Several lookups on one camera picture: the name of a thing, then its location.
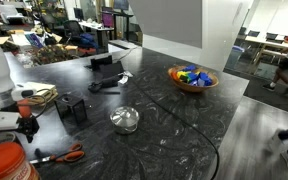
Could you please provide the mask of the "small steel lidded pot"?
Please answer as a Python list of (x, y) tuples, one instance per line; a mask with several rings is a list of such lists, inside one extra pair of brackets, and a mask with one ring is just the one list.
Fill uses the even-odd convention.
[(118, 134), (131, 134), (137, 130), (140, 116), (136, 109), (129, 106), (121, 106), (113, 110), (110, 120), (114, 130)]

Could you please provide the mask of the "wooden bowl with blocks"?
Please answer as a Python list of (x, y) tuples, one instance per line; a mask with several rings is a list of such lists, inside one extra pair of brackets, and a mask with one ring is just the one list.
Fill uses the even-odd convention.
[(187, 92), (203, 92), (219, 84), (213, 73), (195, 65), (172, 67), (168, 75), (178, 88)]

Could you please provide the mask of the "black countertop outlet box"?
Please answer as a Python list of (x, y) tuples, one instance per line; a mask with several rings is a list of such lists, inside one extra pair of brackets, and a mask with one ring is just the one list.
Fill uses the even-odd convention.
[(88, 86), (88, 90), (92, 93), (125, 84), (133, 76), (132, 73), (124, 69), (120, 60), (113, 62), (111, 55), (102, 58), (91, 58), (87, 68), (101, 76), (98, 81), (94, 81)]

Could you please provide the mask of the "black rectangular box stand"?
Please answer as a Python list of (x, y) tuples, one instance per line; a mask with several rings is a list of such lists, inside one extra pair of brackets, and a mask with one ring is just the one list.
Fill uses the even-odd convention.
[(87, 119), (85, 103), (82, 98), (63, 94), (56, 98), (54, 103), (63, 123), (79, 124)]

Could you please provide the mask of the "yellow sticky note pad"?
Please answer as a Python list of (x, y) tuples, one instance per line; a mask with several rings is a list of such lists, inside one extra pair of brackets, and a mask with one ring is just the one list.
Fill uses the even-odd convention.
[(58, 96), (56, 86), (53, 84), (27, 82), (27, 85), (36, 90), (36, 97), (30, 98), (30, 105), (43, 106)]

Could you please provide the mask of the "orange lidded plastic jar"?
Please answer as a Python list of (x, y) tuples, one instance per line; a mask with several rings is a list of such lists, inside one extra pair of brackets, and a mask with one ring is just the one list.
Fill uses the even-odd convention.
[(0, 144), (0, 180), (40, 180), (39, 173), (17, 143)]

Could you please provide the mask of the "orange handled scissors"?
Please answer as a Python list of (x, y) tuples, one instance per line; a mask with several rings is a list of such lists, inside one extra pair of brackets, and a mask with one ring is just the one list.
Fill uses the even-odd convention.
[(60, 154), (53, 154), (47, 157), (31, 160), (31, 164), (39, 164), (45, 162), (76, 162), (85, 156), (85, 152), (82, 150), (83, 145), (81, 143), (73, 144), (67, 151)]

